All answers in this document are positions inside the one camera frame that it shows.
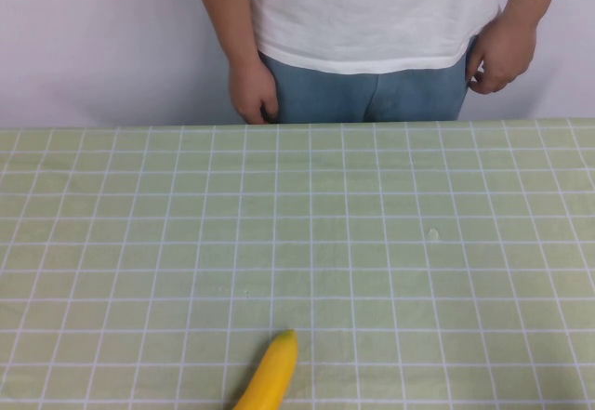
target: banana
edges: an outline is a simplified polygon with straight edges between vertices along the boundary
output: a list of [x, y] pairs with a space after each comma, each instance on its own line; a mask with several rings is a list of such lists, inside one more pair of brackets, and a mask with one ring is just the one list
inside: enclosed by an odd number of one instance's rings
[[298, 336], [291, 329], [277, 336], [234, 410], [277, 410], [298, 361]]

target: grid tablecloth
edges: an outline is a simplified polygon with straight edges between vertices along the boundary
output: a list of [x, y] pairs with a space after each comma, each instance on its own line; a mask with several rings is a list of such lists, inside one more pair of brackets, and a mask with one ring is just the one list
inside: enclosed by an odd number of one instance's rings
[[0, 409], [590, 409], [595, 120], [0, 131]]

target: finger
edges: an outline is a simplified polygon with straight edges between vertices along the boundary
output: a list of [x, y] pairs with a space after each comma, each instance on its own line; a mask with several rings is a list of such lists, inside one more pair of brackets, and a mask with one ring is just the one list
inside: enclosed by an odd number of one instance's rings
[[273, 95], [272, 97], [264, 99], [262, 103], [264, 104], [264, 109], [267, 112], [267, 115], [271, 119], [276, 119], [279, 114], [279, 101], [277, 100], [277, 96]]
[[481, 83], [484, 78], [483, 71], [476, 72], [475, 75], [473, 75], [473, 78], [477, 81], [477, 83]]
[[495, 93], [496, 93], [496, 92], [500, 92], [502, 89], [504, 89], [504, 88], [505, 88], [506, 86], [508, 86], [508, 85], [509, 85], [508, 83], [504, 83], [504, 84], [500, 85], [499, 87], [497, 87], [497, 88], [496, 88], [496, 90], [495, 90], [494, 92], [495, 92]]
[[277, 117], [271, 117], [269, 115], [269, 113], [267, 112], [266, 107], [264, 106], [264, 103], [262, 104], [262, 106], [260, 107], [260, 115], [262, 116], [262, 118], [264, 119], [264, 121], [271, 125], [271, 124], [276, 124], [277, 123]]
[[260, 112], [260, 109], [251, 111], [250, 113], [240, 114], [244, 118], [245, 122], [249, 125], [268, 125], [269, 122], [265, 120]]
[[480, 75], [479, 80], [469, 83], [469, 88], [478, 94], [492, 94], [502, 85], [502, 81], [491, 76], [490, 73], [484, 72]]
[[482, 65], [484, 52], [480, 46], [475, 46], [471, 51], [471, 55], [469, 56], [469, 61], [467, 63], [467, 73], [465, 75], [466, 80], [468, 82], [471, 81], [471, 78], [479, 71], [480, 66]]

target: left hand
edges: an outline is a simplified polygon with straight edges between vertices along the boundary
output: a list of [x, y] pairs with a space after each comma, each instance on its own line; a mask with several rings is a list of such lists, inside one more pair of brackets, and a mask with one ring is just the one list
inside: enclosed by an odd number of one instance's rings
[[504, 89], [529, 69], [536, 43], [535, 26], [500, 15], [485, 26], [471, 51], [467, 66], [469, 88], [478, 94]]

